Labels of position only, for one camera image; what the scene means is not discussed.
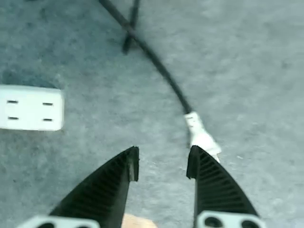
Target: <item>outlet slot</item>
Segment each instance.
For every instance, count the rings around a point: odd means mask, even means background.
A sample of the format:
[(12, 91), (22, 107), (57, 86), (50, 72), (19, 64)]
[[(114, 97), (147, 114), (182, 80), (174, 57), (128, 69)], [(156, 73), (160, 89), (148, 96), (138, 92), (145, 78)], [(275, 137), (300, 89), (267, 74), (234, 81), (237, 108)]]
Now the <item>outlet slot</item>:
[(18, 101), (8, 100), (7, 103), (8, 104), (18, 104)]
[(9, 119), (9, 120), (18, 120), (19, 118), (18, 118), (18, 117), (9, 116), (8, 119)]
[(43, 105), (45, 105), (45, 106), (53, 106), (53, 103), (42, 103)]

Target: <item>white outlet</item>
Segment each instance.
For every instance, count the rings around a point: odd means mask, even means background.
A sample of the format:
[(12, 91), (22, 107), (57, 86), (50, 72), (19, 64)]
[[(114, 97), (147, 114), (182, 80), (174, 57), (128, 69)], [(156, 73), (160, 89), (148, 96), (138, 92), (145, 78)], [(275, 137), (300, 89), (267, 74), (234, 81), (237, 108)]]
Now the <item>white outlet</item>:
[(63, 121), (64, 96), (60, 89), (0, 85), (0, 128), (57, 131)]

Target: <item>electrical plug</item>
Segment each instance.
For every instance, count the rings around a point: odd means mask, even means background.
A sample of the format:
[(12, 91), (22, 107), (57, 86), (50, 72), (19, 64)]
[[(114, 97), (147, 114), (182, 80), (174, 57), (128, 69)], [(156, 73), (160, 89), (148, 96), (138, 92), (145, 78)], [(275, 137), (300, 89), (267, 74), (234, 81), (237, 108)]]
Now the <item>electrical plug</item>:
[(191, 112), (184, 117), (190, 132), (190, 148), (196, 145), (219, 162), (218, 154), (221, 153), (221, 148), (206, 131), (199, 115), (196, 112)]

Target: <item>black cable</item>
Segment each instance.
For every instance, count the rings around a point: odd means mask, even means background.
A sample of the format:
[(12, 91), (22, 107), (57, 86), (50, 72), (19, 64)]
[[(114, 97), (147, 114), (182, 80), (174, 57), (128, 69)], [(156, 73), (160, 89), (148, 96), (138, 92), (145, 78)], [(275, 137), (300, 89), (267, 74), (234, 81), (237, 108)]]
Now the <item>black cable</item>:
[[(140, 0), (134, 0), (133, 7), (131, 9), (130, 25), (133, 29), (135, 29), (138, 20), (139, 3)], [(132, 37), (127, 33), (127, 36), (123, 43), (123, 52), (125, 54), (127, 54), (128, 51), (130, 50), (131, 43), (132, 43)]]
[(123, 29), (132, 37), (136, 43), (141, 47), (147, 57), (153, 62), (155, 67), (158, 69), (160, 74), (168, 81), (178, 99), (183, 106), (185, 114), (192, 112), (192, 108), (185, 96), (183, 95), (180, 87), (172, 78), (169, 71), (157, 57), (156, 53), (148, 46), (148, 44), (137, 34), (137, 32), (132, 28), (130, 23), (124, 18), (124, 16), (118, 11), (118, 9), (109, 0), (99, 0), (103, 7), (115, 18), (115, 20), (123, 27)]

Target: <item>gray carpet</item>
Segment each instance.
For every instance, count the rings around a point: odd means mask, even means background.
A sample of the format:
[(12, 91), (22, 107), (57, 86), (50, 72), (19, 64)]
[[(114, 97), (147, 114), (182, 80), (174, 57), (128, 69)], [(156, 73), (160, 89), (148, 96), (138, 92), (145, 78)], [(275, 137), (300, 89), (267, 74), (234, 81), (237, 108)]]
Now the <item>gray carpet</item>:
[[(113, 0), (127, 16), (131, 0)], [(304, 226), (304, 1), (142, 0), (139, 32), (222, 146), (223, 166), (269, 227)], [(182, 108), (97, 0), (1, 0), (0, 80), (52, 83), (60, 132), (0, 130), (0, 223), (46, 214), (119, 152), (140, 147), (126, 212), (190, 228)]]

